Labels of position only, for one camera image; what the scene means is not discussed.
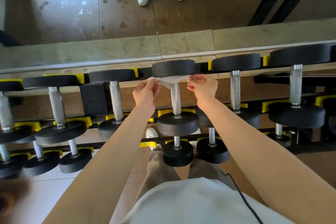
black cord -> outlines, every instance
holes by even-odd
[[[257,219],[257,221],[259,222],[259,224],[264,224],[261,219],[259,218],[258,214],[253,210],[253,208],[250,206],[250,204],[246,201],[246,198],[244,197],[244,195],[242,194],[242,192],[240,191],[240,189],[238,188],[237,184],[235,183],[235,180],[232,178],[232,176],[230,174],[226,174],[229,175],[229,177],[232,179],[233,184],[235,185],[235,187],[237,188],[241,198],[243,199],[244,203],[246,204],[246,206],[248,207],[248,209],[250,209],[250,211],[253,213],[254,217]]]

white t-shirt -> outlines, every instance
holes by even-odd
[[[264,224],[293,223],[244,194]],[[127,214],[125,223],[248,223],[259,222],[238,191],[206,178],[162,183],[147,191]]]

person's right arm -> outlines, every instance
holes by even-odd
[[[198,107],[267,205],[297,224],[334,223],[336,190],[296,156],[247,124],[215,98],[217,81],[188,78]]]

forearm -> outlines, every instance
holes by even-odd
[[[336,218],[336,192],[329,184],[218,100],[204,102],[202,110],[269,207],[296,223]]]
[[[80,172],[43,223],[109,223],[150,118],[135,107]]]

pant leg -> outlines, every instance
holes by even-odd
[[[163,161],[162,149],[156,148],[149,155],[147,176],[143,181],[134,204],[150,189],[169,181],[180,181],[174,167]]]
[[[188,179],[200,177],[215,179],[221,181],[229,188],[237,190],[232,179],[221,170],[219,165],[201,160],[197,155],[197,152],[194,152],[194,160],[190,164]]]

